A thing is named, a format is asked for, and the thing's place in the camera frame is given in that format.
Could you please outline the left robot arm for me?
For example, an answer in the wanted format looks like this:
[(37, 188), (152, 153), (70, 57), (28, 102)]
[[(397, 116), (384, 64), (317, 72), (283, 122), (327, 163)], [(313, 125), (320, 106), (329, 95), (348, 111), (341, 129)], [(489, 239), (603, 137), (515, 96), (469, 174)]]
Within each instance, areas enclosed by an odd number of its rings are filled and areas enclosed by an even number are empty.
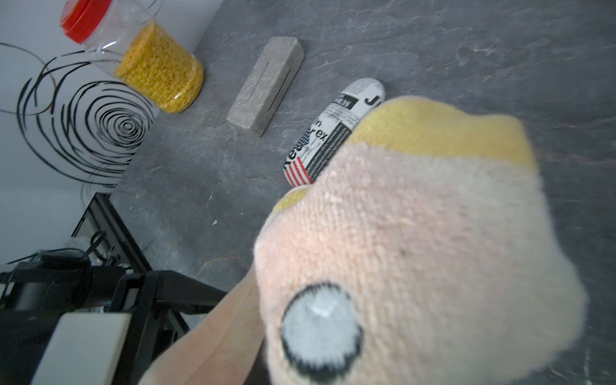
[(1, 269), (4, 384), (136, 384), (224, 292), (171, 270), (70, 257)]

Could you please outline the grey rectangular eyeglass case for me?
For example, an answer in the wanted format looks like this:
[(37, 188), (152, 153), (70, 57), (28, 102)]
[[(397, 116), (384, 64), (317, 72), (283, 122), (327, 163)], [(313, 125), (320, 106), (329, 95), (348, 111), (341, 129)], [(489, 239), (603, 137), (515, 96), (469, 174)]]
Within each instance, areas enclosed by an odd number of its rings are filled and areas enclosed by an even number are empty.
[(237, 95), (226, 120), (262, 136), (305, 58), (295, 37), (271, 38)]

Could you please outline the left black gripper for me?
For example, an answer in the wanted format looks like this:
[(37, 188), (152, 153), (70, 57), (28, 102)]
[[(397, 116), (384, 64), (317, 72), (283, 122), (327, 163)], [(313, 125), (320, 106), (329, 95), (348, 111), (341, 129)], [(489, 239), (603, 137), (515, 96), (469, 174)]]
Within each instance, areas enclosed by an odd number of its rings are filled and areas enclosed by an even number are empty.
[(127, 274), (110, 311), (130, 316), (112, 383), (137, 384), (152, 362), (189, 331), (183, 314), (208, 314), (226, 292), (171, 270)]

